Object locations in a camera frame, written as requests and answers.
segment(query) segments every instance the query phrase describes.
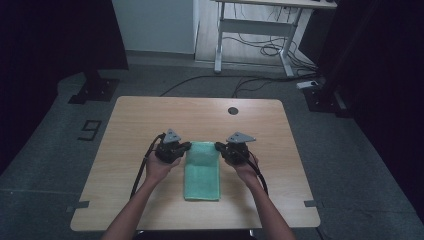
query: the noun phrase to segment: dark background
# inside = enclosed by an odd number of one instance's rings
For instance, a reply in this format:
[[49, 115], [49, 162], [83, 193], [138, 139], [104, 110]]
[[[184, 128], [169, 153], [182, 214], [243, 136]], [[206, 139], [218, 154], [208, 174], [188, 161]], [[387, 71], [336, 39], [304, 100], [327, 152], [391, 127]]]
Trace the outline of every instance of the dark background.
[[424, 222], [423, 12], [422, 1], [340, 0], [311, 17], [303, 48]]
[[1, 1], [0, 174], [26, 143], [63, 78], [128, 69], [110, 0]]

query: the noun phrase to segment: table top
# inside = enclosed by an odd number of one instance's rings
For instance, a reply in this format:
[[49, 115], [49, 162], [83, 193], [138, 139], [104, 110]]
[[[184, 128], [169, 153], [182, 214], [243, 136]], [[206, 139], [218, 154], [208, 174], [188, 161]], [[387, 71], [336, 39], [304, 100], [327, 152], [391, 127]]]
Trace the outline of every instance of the table top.
[[[229, 114], [235, 107], [238, 114]], [[71, 222], [75, 231], [106, 230], [128, 202], [142, 157], [154, 138], [172, 128], [184, 141], [225, 142], [236, 131], [259, 159], [271, 200], [291, 227], [317, 227], [313, 200], [282, 103], [278, 100], [120, 97], [115, 105]], [[140, 230], [260, 228], [253, 198], [220, 158], [221, 199], [185, 201], [185, 159], [151, 195]]]
[[312, 0], [212, 0], [215, 2], [224, 3], [243, 3], [243, 4], [256, 4], [256, 5], [272, 5], [272, 6], [286, 6], [286, 7], [299, 7], [299, 8], [324, 8], [335, 9], [337, 4], [333, 1], [331, 3], [321, 0], [319, 2]]

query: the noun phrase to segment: black tripod base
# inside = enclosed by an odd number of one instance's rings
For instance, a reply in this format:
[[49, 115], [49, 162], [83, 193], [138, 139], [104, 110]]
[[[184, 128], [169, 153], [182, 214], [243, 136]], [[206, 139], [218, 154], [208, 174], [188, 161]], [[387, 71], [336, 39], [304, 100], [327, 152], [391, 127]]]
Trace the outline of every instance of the black tripod base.
[[86, 101], [110, 102], [118, 87], [118, 79], [101, 78], [97, 70], [84, 72], [86, 81], [78, 95], [69, 99], [69, 104], [84, 104]]
[[306, 103], [311, 112], [336, 113], [340, 111], [336, 98], [332, 95], [330, 98], [322, 97], [321, 90], [303, 89]]

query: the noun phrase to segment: white wall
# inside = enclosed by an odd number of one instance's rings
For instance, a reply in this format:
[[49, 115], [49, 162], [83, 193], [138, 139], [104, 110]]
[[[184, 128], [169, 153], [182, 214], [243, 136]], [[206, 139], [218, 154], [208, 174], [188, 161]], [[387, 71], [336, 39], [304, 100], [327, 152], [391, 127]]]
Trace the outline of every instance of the white wall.
[[193, 54], [199, 0], [112, 0], [125, 50]]

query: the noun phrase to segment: forearm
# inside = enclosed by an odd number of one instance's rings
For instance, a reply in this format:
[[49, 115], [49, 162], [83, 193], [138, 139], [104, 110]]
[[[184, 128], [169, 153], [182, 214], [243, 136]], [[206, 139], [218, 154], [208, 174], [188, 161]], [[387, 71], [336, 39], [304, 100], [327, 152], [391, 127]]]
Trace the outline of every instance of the forearm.
[[296, 239], [292, 230], [287, 225], [284, 218], [281, 216], [278, 209], [269, 199], [268, 195], [262, 189], [259, 181], [250, 181], [246, 183], [247, 187], [250, 189], [253, 199], [255, 200], [256, 208], [258, 210], [259, 219], [267, 239], [276, 240], [292, 240]]
[[112, 224], [102, 236], [102, 240], [132, 239], [147, 201], [155, 187], [156, 183], [144, 182], [137, 193], [113, 220]]

